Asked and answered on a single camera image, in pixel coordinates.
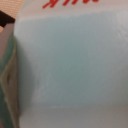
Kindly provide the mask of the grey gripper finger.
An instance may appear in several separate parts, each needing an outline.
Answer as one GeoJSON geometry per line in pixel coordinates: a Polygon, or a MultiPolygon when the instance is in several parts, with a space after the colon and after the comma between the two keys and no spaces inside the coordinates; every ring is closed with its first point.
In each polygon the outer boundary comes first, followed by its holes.
{"type": "Polygon", "coordinates": [[[0,122],[3,128],[19,128],[17,47],[13,24],[0,34],[0,122]]]}

